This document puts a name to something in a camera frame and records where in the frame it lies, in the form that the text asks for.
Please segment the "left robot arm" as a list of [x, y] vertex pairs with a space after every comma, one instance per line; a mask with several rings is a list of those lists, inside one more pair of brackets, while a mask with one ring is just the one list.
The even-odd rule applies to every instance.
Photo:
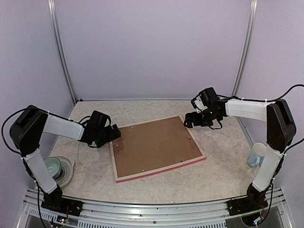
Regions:
[[60, 185], [47, 170], [40, 151], [40, 141], [43, 135], [50, 134], [85, 143], [91, 148], [101, 148], [121, 137], [118, 126], [112, 124], [109, 115], [97, 110], [80, 121], [34, 105], [18, 110], [13, 115], [17, 116], [9, 128], [9, 136], [16, 147], [13, 152], [21, 156], [29, 176], [42, 191], [41, 207], [59, 213], [79, 213], [83, 203], [63, 196]]

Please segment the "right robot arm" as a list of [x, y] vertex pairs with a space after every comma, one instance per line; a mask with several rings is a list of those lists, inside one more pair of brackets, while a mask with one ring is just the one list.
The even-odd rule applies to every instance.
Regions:
[[185, 114], [183, 125], [214, 129], [217, 121], [222, 128], [226, 117], [235, 117], [263, 125], [266, 155], [244, 197], [227, 202], [230, 215], [266, 208], [266, 192], [272, 187], [284, 157], [295, 146], [296, 124], [286, 100], [282, 96], [273, 100], [246, 99], [219, 95], [213, 87], [200, 91], [191, 99], [194, 112]]

